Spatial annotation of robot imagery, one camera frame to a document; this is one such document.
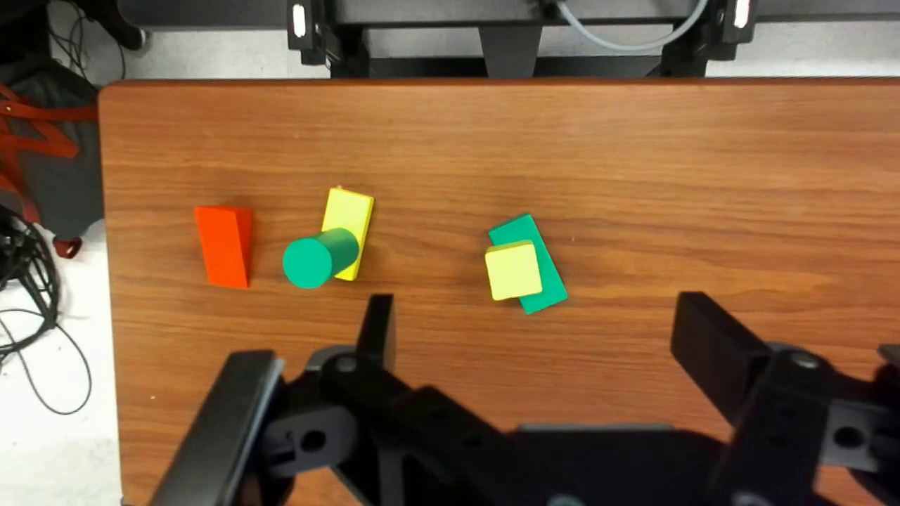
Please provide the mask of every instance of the black cable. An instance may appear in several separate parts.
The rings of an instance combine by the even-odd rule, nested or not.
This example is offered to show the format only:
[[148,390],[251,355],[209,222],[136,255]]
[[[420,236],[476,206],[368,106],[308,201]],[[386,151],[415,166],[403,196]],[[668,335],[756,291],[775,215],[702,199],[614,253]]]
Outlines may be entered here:
[[[3,319],[0,319],[0,329],[3,329],[6,339],[13,346],[16,339],[13,339],[13,335],[9,332],[9,326],[6,326]],[[75,349],[75,355],[78,355],[78,360],[82,360],[82,364],[83,364],[88,390],[83,390],[83,397],[82,397],[82,402],[78,402],[75,407],[61,411],[61,407],[51,405],[51,402],[44,400],[44,392],[41,392],[41,390],[37,388],[37,381],[34,381],[31,364],[27,364],[26,355],[22,355],[20,349],[16,349],[13,355],[16,355],[20,363],[22,363],[26,378],[27,378],[31,392],[37,397],[37,402],[40,402],[44,411],[57,412],[57,415],[75,415],[75,412],[83,411],[83,405],[88,405],[91,397],[93,397],[91,360],[88,360],[83,349],[75,342],[75,336],[74,336],[61,324],[53,324],[53,329],[60,329],[60,332],[64,335],[64,339]]]
[[20,281],[41,324],[27,336],[0,346],[0,367],[12,355],[34,346],[57,326],[61,297],[60,270],[44,236],[20,213],[0,206],[0,290],[9,281]]

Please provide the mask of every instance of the toy block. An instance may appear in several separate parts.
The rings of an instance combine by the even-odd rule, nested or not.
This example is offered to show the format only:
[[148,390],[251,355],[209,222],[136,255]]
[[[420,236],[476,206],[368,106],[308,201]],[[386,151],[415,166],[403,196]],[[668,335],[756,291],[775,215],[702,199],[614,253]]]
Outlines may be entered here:
[[353,263],[361,255],[361,241],[345,227],[332,227],[317,236],[304,236],[287,245],[282,255],[282,270],[290,283],[301,290],[317,290],[341,270]]
[[195,208],[204,281],[213,287],[251,287],[254,210],[204,206]]
[[519,305],[526,314],[542,312],[542,310],[557,305],[569,297],[569,290],[566,290],[563,274],[553,263],[553,255],[545,246],[532,213],[519,213],[510,222],[500,222],[486,236],[496,246],[515,245],[515,241],[535,245],[542,291],[519,297]]
[[361,274],[372,210],[373,210],[373,196],[368,194],[345,190],[341,184],[328,190],[320,231],[344,227],[356,238],[356,246],[361,246],[356,258],[334,274],[341,281],[353,281]]
[[484,253],[491,301],[542,291],[538,253],[532,241],[512,241]]

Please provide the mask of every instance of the white floor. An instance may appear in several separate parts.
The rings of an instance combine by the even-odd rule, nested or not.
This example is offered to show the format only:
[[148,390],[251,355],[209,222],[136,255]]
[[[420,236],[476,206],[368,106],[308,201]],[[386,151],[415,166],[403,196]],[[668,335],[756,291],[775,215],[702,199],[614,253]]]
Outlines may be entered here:
[[[74,19],[53,10],[64,30]],[[88,75],[99,83],[121,73],[119,50],[91,27]],[[737,61],[713,65],[711,75],[898,75],[900,23],[843,24],[758,24],[756,41],[739,48]],[[324,79],[324,68],[304,68],[276,30],[169,30],[152,48],[127,57],[130,79]],[[103,225],[88,234],[75,260],[60,260],[64,274],[64,326],[91,356],[93,400],[75,415],[48,412],[22,377],[20,363],[0,370],[0,504],[3,506],[113,506],[121,504],[116,374],[110,329],[110,283]],[[0,291],[0,310],[22,305],[22,291]],[[13,332],[27,319],[3,314]],[[74,349],[51,335],[27,363],[48,402],[71,407],[83,392],[83,370]]]

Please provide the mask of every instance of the wire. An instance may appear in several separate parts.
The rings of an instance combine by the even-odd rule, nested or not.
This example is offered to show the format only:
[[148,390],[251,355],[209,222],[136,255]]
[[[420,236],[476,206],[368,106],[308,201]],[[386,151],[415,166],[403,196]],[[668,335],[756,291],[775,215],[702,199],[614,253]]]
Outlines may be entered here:
[[[40,312],[34,312],[34,310],[26,310],[26,305],[6,305],[6,310],[0,310],[0,314],[40,314]],[[64,319],[91,319],[91,314],[64,314]]]
[[[83,48],[83,38],[88,38],[88,13],[74,2],[67,0],[67,5],[75,10],[75,19],[67,24],[67,33],[57,33],[53,24],[51,24],[51,38],[53,45],[61,50],[61,57],[67,59],[64,65],[78,73],[82,79],[88,79],[88,48]],[[127,61],[127,54],[121,48],[121,41],[116,37],[110,37],[116,41],[116,50],[119,50],[119,80],[124,80],[130,75],[130,61]]]
[[553,0],[557,2],[557,10],[560,17],[577,27],[584,38],[590,38],[593,45],[605,48],[605,50],[614,50],[614,54],[643,54],[643,50],[661,50],[667,48],[668,41],[680,38],[688,27],[698,24],[698,19],[702,17],[709,0],[698,0],[695,10],[667,37],[661,38],[649,38],[649,41],[615,41],[615,38],[602,38],[597,37],[593,30],[587,30],[584,23],[580,23],[580,17],[569,7],[566,0]]
[[[6,339],[13,346],[16,339],[13,339],[13,335],[9,332],[9,326],[6,326],[3,319],[0,319],[0,329],[3,329]],[[60,332],[64,335],[64,339],[75,349],[75,355],[78,355],[78,360],[82,360],[82,364],[83,364],[88,390],[83,390],[83,397],[82,397],[82,402],[78,402],[75,407],[67,407],[67,411],[64,411],[64,407],[51,405],[51,402],[44,400],[44,392],[41,392],[41,390],[37,388],[37,381],[34,381],[34,374],[31,374],[31,364],[27,364],[26,355],[22,355],[20,349],[16,349],[13,355],[16,355],[20,363],[22,363],[26,378],[27,378],[31,392],[37,397],[37,402],[40,402],[44,411],[57,412],[57,415],[75,415],[75,412],[83,411],[83,405],[88,405],[91,397],[93,397],[91,360],[88,360],[83,349],[75,342],[75,336],[74,336],[61,324],[53,324],[53,329],[60,329]]]
[[20,213],[0,206],[0,290],[6,281],[20,281],[31,296],[37,314],[41,324],[22,339],[12,339],[0,346],[0,367],[3,363],[34,346],[44,332],[51,332],[60,319],[61,281],[57,272],[57,260],[44,236],[26,222]]

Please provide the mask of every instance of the green cylinder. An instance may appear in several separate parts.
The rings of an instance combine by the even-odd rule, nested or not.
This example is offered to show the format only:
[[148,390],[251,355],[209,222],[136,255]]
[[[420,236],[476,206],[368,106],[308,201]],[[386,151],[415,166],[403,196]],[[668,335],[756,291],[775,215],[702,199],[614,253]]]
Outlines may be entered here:
[[344,227],[324,231],[317,236],[304,236],[290,241],[282,255],[282,270],[292,287],[317,290],[341,270],[353,263],[361,255],[361,241]]

